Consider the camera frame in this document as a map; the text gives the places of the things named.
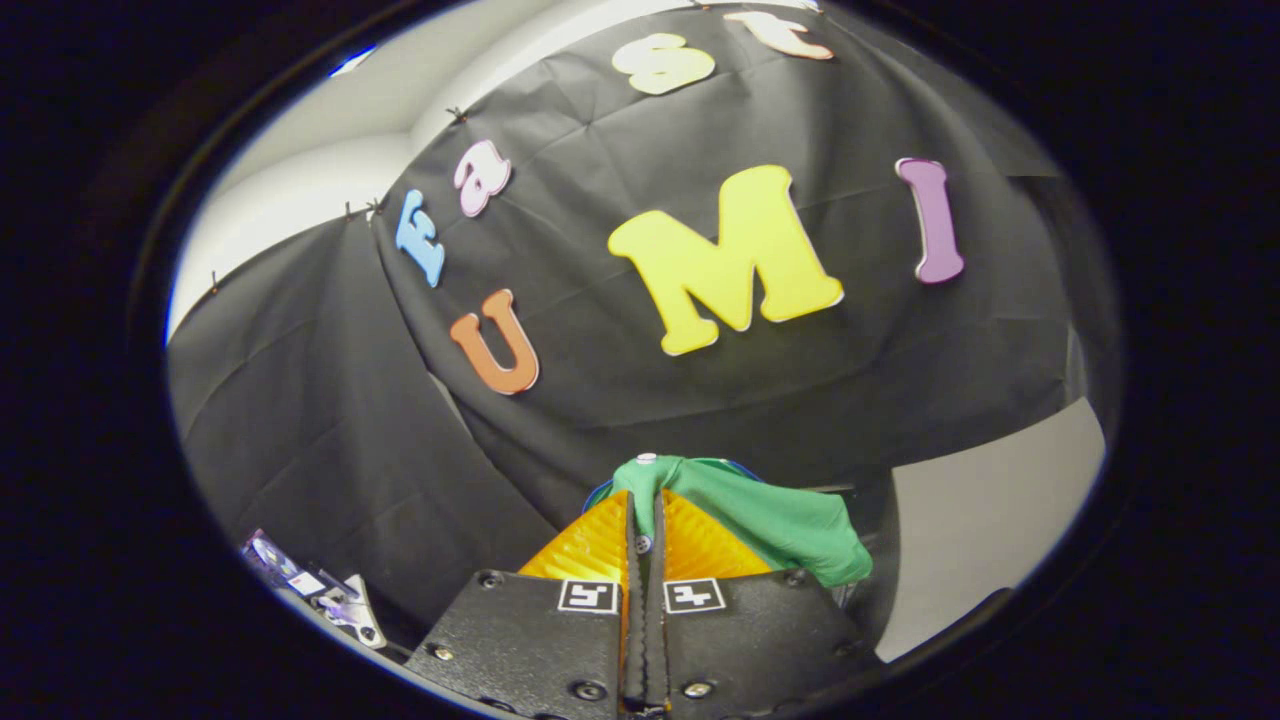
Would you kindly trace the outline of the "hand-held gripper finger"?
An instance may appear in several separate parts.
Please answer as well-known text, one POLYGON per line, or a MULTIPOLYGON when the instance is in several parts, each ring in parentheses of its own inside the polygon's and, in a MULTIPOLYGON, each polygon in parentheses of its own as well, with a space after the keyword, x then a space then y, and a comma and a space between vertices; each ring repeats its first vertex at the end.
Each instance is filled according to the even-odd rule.
POLYGON ((870 635, 805 568, 769 569, 695 503, 655 500, 645 697, 669 717, 796 717, 868 687, 870 635))
POLYGON ((520 570, 476 571, 407 660, 493 717, 621 717, 643 696, 634 498, 599 502, 520 570))

